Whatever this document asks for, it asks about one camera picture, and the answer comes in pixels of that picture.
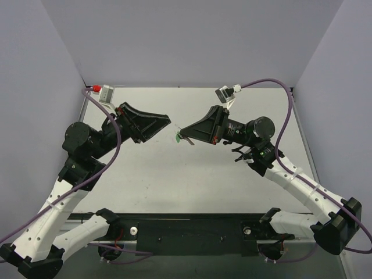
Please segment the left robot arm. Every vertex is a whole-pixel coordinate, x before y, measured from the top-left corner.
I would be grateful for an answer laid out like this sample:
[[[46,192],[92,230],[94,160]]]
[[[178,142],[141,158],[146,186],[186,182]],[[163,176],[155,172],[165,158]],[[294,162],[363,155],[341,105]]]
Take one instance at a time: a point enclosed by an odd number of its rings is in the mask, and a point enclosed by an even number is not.
[[[117,237],[124,226],[108,209],[98,210],[64,234],[59,231],[102,175],[106,165],[101,157],[128,139],[146,142],[170,123],[167,115],[142,112],[125,102],[106,117],[99,131],[83,122],[71,124],[62,145],[68,157],[41,208],[42,216],[14,242],[1,246],[1,258],[25,278],[54,278],[64,262],[89,242]]]

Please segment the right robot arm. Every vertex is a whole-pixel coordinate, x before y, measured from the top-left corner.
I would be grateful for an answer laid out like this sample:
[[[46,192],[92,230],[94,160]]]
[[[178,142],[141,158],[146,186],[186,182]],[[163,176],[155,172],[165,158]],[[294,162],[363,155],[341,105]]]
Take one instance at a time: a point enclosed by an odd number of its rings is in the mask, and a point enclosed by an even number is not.
[[[274,123],[262,116],[248,123],[229,118],[229,110],[216,105],[199,121],[182,128],[182,140],[198,140],[208,144],[239,144],[234,152],[260,176],[278,184],[310,210],[309,214],[270,209],[260,219],[260,232],[267,238],[276,234],[312,238],[326,252],[339,255],[359,230],[362,205],[333,194],[311,180],[281,151],[274,149],[271,138]]]

